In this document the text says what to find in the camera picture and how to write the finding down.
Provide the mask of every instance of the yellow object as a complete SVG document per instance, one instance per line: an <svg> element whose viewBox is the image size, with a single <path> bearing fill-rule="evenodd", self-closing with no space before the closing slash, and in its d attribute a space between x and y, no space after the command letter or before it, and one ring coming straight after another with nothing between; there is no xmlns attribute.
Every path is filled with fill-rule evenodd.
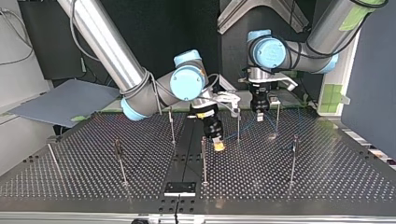
<svg viewBox="0 0 396 224"><path fill-rule="evenodd" d="M217 142L213 144L213 148L215 149L215 151L222 151L224 150L225 146L222 142Z"/></svg>
<svg viewBox="0 0 396 224"><path fill-rule="evenodd" d="M197 114L198 119L203 119L205 117L205 113Z"/></svg>

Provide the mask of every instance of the perforated table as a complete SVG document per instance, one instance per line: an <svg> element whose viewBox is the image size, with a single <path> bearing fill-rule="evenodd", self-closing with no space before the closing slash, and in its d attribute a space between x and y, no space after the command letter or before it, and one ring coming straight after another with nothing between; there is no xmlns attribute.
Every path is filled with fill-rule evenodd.
<svg viewBox="0 0 396 224"><path fill-rule="evenodd" d="M239 142L236 119L225 111L220 119L226 150L205 143L204 186L200 121L174 114L174 146L167 115L132 122L122 114L95 114L52 145L59 166L44 147L0 177L0 220L9 212L396 217L396 173L315 111L281 111L276 137L274 112L256 122L243 111ZM290 183L295 134L301 151ZM128 186L114 154L117 137ZM194 183L195 196L165 197L173 182Z"/></svg>

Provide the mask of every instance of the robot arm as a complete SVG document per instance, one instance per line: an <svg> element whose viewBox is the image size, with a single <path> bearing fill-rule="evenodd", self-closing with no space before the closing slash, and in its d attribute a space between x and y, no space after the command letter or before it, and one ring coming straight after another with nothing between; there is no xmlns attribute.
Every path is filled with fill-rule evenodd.
<svg viewBox="0 0 396 224"><path fill-rule="evenodd" d="M99 0L58 2L119 86L121 107L129 119L141 120L179 101L192 101L194 109L205 113L200 119L206 137L222 141L221 122L217 113L211 113L216 100L210 100L211 89L204 90L208 78L197 50L176 56L176 70L150 83L152 74L139 64Z"/></svg>
<svg viewBox="0 0 396 224"><path fill-rule="evenodd" d="M347 46L342 47L346 39L351 36L350 40L353 40L367 15L374 8L383 7L388 0L380 2L380 5L370 5L356 0L332 0L305 43L285 41L272 35L270 30L250 32L247 55L249 90L253 96L251 109L257 114L268 110L270 82L287 78L274 74L274 69L318 74L332 71L338 53ZM296 85L289 80L288 90L293 90Z"/></svg>

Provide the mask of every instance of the vertical metal rod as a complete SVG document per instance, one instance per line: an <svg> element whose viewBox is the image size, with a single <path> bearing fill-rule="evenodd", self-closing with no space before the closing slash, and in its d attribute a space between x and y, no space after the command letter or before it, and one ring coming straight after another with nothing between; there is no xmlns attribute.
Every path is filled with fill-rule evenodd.
<svg viewBox="0 0 396 224"><path fill-rule="evenodd" d="M124 185L128 186L129 184L128 184L128 181L126 180L126 174L125 174L125 170L123 167L122 159L120 159L119 162L120 162L120 167L121 167L121 171L122 171L122 177L124 179Z"/></svg>
<svg viewBox="0 0 396 224"><path fill-rule="evenodd" d="M296 164L296 158L299 154L300 151L300 142L299 142L298 134L294 135L293 139L293 144L292 144L292 151L293 151L293 163L291 165L291 174L290 174L290 190L291 187L294 184L293 178L294 178L294 170L295 170L295 164Z"/></svg>
<svg viewBox="0 0 396 224"><path fill-rule="evenodd" d="M51 157L53 158L53 161L58 166L59 165L58 160L56 160L55 153L53 152L53 149L52 149L52 145L50 143L48 143L47 146L49 147L49 152L50 152Z"/></svg>
<svg viewBox="0 0 396 224"><path fill-rule="evenodd" d="M172 106L169 107L169 122L171 123L171 130L172 130L172 143L175 144L176 140L175 140L175 129L174 129L174 122L173 122L173 118L172 118Z"/></svg>
<svg viewBox="0 0 396 224"><path fill-rule="evenodd" d="M276 111L276 136L278 135L279 115L280 115L280 104L277 105L277 111Z"/></svg>
<svg viewBox="0 0 396 224"><path fill-rule="evenodd" d="M238 142L240 141L240 122L241 122L241 110L238 108Z"/></svg>
<svg viewBox="0 0 396 224"><path fill-rule="evenodd" d="M202 159L204 161L204 186L209 185L207 182L207 176L206 176L206 140L205 137L202 137L201 140L201 152L202 152Z"/></svg>
<svg viewBox="0 0 396 224"><path fill-rule="evenodd" d="M116 154L116 159L119 161L120 163L120 168L121 168L121 172L122 172L122 178L123 178L123 185L124 186L128 186L128 181L126 179L126 174L125 174L125 169L122 163L122 148L121 148L121 142L120 139L118 137L116 137L115 142L114 142L114 149L115 149L115 154Z"/></svg>
<svg viewBox="0 0 396 224"><path fill-rule="evenodd" d="M296 153L293 152L293 163L291 165L291 174L290 174L290 185L289 185L289 190L291 190L291 188L293 187L294 181L294 168L295 168L295 164L296 164Z"/></svg>

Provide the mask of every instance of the blue joint cap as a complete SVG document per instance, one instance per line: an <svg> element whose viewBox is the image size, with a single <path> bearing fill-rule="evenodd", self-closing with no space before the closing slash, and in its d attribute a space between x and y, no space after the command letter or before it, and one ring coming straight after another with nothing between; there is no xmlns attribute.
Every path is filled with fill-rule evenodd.
<svg viewBox="0 0 396 224"><path fill-rule="evenodd" d="M121 100L121 107L122 107L122 111L125 114L125 116L128 119L134 120L134 121L138 121L141 119L146 119L148 118L147 116L141 115L139 113L137 113L135 110L133 110L128 103L126 102L125 98L122 98Z"/></svg>
<svg viewBox="0 0 396 224"><path fill-rule="evenodd" d="M181 66L172 74L170 86L178 99L193 100L201 94L205 86L205 74L195 66Z"/></svg>
<svg viewBox="0 0 396 224"><path fill-rule="evenodd" d="M178 67L180 64L192 60L202 60L201 56L199 55L198 50L192 49L190 51L181 53L174 58L175 67Z"/></svg>
<svg viewBox="0 0 396 224"><path fill-rule="evenodd" d="M253 60L261 67L276 68L285 61L286 48L276 38L264 38L255 44L253 48Z"/></svg>
<svg viewBox="0 0 396 224"><path fill-rule="evenodd" d="M339 57L338 54L332 56L332 59L329 61L329 63L320 71L317 71L314 74L326 74L331 72L334 69L334 67L337 65L338 57Z"/></svg>
<svg viewBox="0 0 396 224"><path fill-rule="evenodd" d="M250 31L247 34L247 42L249 42L250 40L257 39L260 36L270 35L270 34L271 34L271 30Z"/></svg>

